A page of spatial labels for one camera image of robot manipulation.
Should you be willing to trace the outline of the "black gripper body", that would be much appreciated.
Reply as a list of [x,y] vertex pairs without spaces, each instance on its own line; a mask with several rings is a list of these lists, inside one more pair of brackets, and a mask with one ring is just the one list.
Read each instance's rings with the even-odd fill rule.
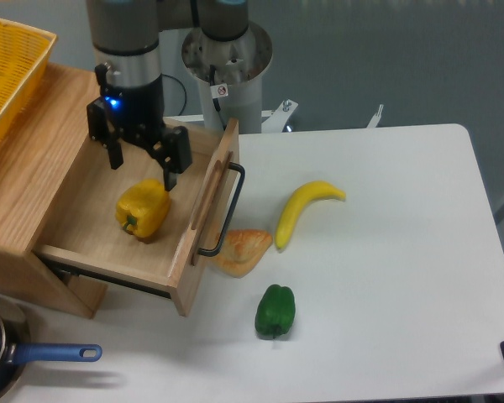
[[139,73],[134,68],[128,78],[108,61],[94,71],[110,129],[119,141],[149,151],[159,127],[165,126],[162,74],[152,68]]

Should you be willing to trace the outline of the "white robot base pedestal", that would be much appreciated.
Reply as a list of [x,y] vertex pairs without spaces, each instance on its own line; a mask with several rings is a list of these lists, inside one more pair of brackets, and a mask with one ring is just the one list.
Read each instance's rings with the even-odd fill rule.
[[270,115],[263,114],[263,78],[273,59],[270,36],[250,22],[230,41],[211,39],[194,28],[185,37],[181,59],[197,84],[206,128],[223,130],[230,119],[241,133],[283,133],[290,129],[298,103],[285,99]]

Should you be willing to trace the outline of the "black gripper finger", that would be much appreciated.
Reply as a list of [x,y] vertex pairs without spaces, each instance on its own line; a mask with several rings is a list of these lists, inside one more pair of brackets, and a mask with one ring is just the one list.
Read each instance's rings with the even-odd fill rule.
[[110,167],[118,169],[123,164],[123,152],[118,136],[110,129],[104,101],[101,97],[87,105],[88,137],[99,142],[108,153]]
[[177,184],[177,176],[192,164],[188,130],[184,126],[170,128],[161,125],[149,152],[163,170],[165,190],[171,191]]

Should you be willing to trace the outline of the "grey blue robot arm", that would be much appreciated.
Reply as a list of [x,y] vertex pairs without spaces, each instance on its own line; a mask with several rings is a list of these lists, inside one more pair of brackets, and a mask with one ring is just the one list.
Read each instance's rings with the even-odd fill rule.
[[246,1],[89,1],[87,12],[100,96],[87,105],[89,137],[108,152],[112,169],[123,164],[121,142],[145,150],[161,166],[164,187],[192,164],[188,132],[163,119],[159,33],[198,27],[210,39],[243,36]]

